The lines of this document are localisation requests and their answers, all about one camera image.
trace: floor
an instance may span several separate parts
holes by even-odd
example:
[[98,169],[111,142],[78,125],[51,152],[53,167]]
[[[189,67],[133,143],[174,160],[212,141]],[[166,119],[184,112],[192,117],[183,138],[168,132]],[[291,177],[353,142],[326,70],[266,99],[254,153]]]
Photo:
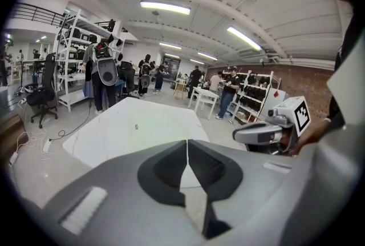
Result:
[[[6,106],[6,103],[4,103],[6,99],[10,100],[13,98],[12,95],[18,86],[19,83],[0,92],[0,104],[2,107]],[[152,91],[153,86],[151,85],[143,99],[170,106],[188,107],[189,99],[187,99],[187,93],[185,93],[183,99],[181,96],[173,97],[173,90],[170,89],[168,82],[164,82],[161,92],[153,94]],[[7,105],[14,102],[17,103],[22,98],[24,96],[17,97],[12,102],[8,102]],[[239,124],[237,122],[230,124],[228,119],[215,119],[215,113],[218,112],[217,107],[210,120],[208,120],[209,108],[206,106],[203,111],[198,109],[197,116],[210,142],[238,150],[246,150],[243,144],[237,143],[232,139],[232,131]],[[53,116],[46,116],[43,122],[44,128],[39,129],[37,122],[30,123],[30,116],[33,112],[29,106],[26,107],[24,113],[17,104],[12,105],[8,109],[18,109],[25,122],[26,131],[33,133],[38,138],[45,139],[57,138],[61,130],[70,133],[85,120],[87,123],[96,116],[94,105],[92,105],[89,115],[87,100],[73,105],[71,113],[67,111],[65,106],[60,105],[58,107],[58,119],[54,119]],[[21,147],[16,164],[10,168],[10,175],[15,180],[19,193],[40,207],[43,207],[61,188],[90,170],[89,167],[82,164],[63,149],[62,144],[66,139],[67,136],[60,140],[52,141],[49,149],[49,152],[52,154],[47,155],[42,153],[43,141],[41,140]]]

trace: black panel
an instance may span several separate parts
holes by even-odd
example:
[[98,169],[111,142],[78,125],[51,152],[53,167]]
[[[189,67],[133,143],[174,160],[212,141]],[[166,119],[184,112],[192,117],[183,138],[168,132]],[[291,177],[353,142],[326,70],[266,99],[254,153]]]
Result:
[[184,207],[185,195],[180,193],[180,183],[186,164],[186,141],[183,140],[143,162],[138,169],[138,182],[155,201]]

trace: wooden table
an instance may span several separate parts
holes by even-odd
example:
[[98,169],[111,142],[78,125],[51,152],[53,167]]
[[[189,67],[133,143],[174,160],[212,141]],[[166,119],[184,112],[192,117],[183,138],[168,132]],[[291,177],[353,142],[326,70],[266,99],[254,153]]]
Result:
[[209,116],[208,116],[208,120],[209,120],[210,117],[212,116],[213,109],[216,105],[218,95],[211,92],[211,91],[209,91],[209,90],[204,90],[204,89],[199,88],[199,87],[194,87],[193,94],[190,98],[188,108],[190,108],[190,105],[192,104],[192,100],[193,100],[194,96],[197,97],[196,104],[195,104],[195,109],[194,109],[195,113],[198,110],[198,106],[199,106],[200,102],[202,102],[200,110],[203,110],[204,103],[212,104],[212,109],[210,109],[210,113],[209,113]]

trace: fluorescent ceiling light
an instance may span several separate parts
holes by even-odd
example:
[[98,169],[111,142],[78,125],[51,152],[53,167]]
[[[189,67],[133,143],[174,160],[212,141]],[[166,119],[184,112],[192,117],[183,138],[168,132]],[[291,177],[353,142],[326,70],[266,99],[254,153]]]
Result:
[[171,48],[176,48],[176,49],[181,49],[181,47],[174,46],[174,45],[170,45],[170,44],[165,44],[165,43],[161,43],[161,42],[160,42],[160,45],[167,46],[167,47],[171,47]]
[[165,53],[165,55],[167,55],[168,57],[180,58],[180,57],[177,57],[176,55],[172,55],[172,54],[168,54],[168,53]]
[[146,7],[149,9],[159,9],[166,11],[175,11],[177,13],[188,15],[190,14],[190,7],[182,7],[176,5],[170,5],[163,2],[141,2],[141,7]]
[[208,55],[208,54],[204,54],[204,53],[201,53],[201,52],[198,52],[198,54],[199,54],[199,55],[202,55],[202,56],[204,56],[204,57],[208,57],[208,58],[210,58],[210,59],[212,59],[212,60],[214,60],[214,61],[217,61],[217,60],[218,60],[218,58],[212,57],[212,56],[210,56],[210,55]]
[[194,59],[191,59],[190,61],[194,61],[194,62],[196,62],[196,63],[203,64],[202,62],[200,62],[200,61],[195,61]]
[[237,31],[233,27],[229,27],[227,29],[228,32],[231,32],[232,34],[236,35],[237,37],[240,37],[243,41],[245,41],[247,44],[250,44],[253,48],[256,50],[261,50],[261,46],[253,42],[250,38],[248,38],[246,35],[243,35],[241,32]]

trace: cable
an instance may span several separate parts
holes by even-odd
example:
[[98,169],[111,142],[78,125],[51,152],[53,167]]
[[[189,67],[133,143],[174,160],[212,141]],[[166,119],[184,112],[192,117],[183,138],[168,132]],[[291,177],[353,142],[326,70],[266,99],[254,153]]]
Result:
[[63,138],[64,136],[70,135],[71,133],[75,132],[78,128],[80,128],[82,125],[85,124],[85,122],[87,121],[87,119],[89,119],[89,117],[90,117],[90,110],[91,110],[91,101],[89,102],[89,114],[87,115],[87,117],[86,117],[86,119],[85,119],[85,121],[83,123],[81,123],[79,126],[77,126],[77,128],[75,128],[74,130],[72,130],[71,132],[69,132],[67,134],[66,134],[65,130],[60,130],[58,132],[59,138],[50,139],[50,140],[59,140],[59,139]]
[[[23,144],[19,144],[19,138],[23,135],[23,134],[27,134],[28,135],[28,138],[29,140]],[[18,136],[18,139],[17,139],[17,150],[15,151],[16,153],[18,153],[18,150],[21,146],[28,146],[28,147],[35,147],[37,142],[39,142],[39,157],[42,161],[44,160],[49,160],[49,159],[52,159],[54,154],[52,152],[42,152],[42,154],[45,154],[45,155],[51,155],[49,158],[42,158],[40,152],[42,151],[42,148],[43,148],[43,140],[46,138],[46,135],[47,135],[47,131],[45,130],[45,132],[40,132],[36,135],[34,135],[32,132],[26,132],[26,131],[23,131],[19,136]]]

